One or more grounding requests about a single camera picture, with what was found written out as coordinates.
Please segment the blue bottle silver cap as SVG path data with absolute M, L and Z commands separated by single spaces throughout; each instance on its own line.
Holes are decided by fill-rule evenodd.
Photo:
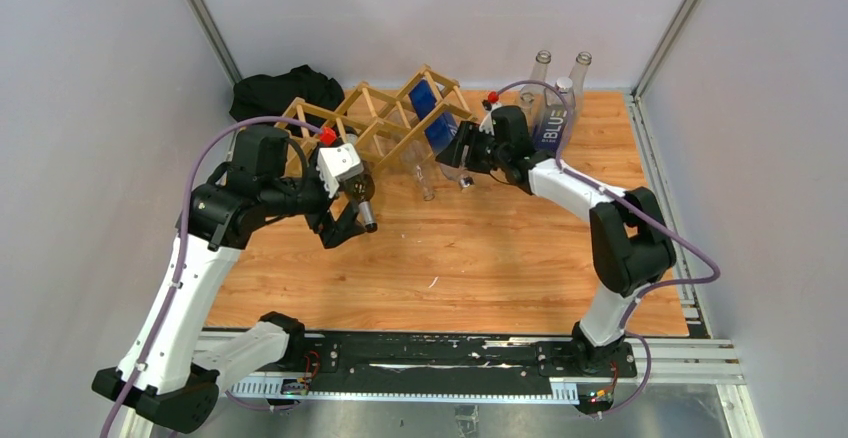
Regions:
M 412 107 L 418 117 L 423 120 L 436 108 L 436 96 L 428 82 L 421 79 L 408 93 Z M 445 150 L 455 136 L 457 122 L 449 112 L 441 113 L 425 129 L 424 134 L 434 156 Z M 445 165 L 437 161 L 442 174 L 450 181 L 456 182 L 461 190 L 474 185 L 474 179 L 464 169 Z

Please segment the blue bottle cork stopper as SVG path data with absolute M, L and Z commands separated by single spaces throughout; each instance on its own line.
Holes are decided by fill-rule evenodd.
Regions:
M 554 87 L 555 91 L 544 89 L 534 118 L 532 141 L 537 150 L 560 156 L 571 139 L 576 98 L 571 78 L 558 78 Z

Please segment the clear bottle black label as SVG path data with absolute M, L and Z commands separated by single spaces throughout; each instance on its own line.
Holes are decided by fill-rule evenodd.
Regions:
M 575 57 L 574 65 L 572 66 L 571 71 L 569 73 L 569 78 L 572 81 L 574 111 L 576 118 L 579 118 L 582 115 L 582 111 L 584 108 L 584 85 L 591 63 L 592 54 L 588 51 L 581 51 Z

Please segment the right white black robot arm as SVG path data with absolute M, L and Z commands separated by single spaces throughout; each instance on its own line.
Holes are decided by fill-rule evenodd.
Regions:
M 492 109 L 480 124 L 463 121 L 436 160 L 461 171 L 500 171 L 508 184 L 559 205 L 585 221 L 600 281 L 588 311 L 574 325 L 561 363 L 584 375 L 611 365 L 641 293 L 675 264 L 676 252 L 654 193 L 610 187 L 534 146 L 516 106 Z

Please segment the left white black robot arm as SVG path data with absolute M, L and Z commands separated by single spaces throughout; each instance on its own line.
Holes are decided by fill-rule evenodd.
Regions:
M 215 298 L 252 235 L 301 216 L 323 247 L 335 248 L 377 225 L 374 183 L 356 136 L 341 126 L 304 129 L 306 150 L 291 134 L 297 121 L 259 117 L 228 129 L 231 157 L 204 182 L 189 177 L 162 285 L 132 347 L 98 371 L 95 393 L 173 435 L 197 431 L 221 394 L 270 364 L 310 382 L 321 357 L 305 327 L 279 312 L 205 352 L 195 347 Z

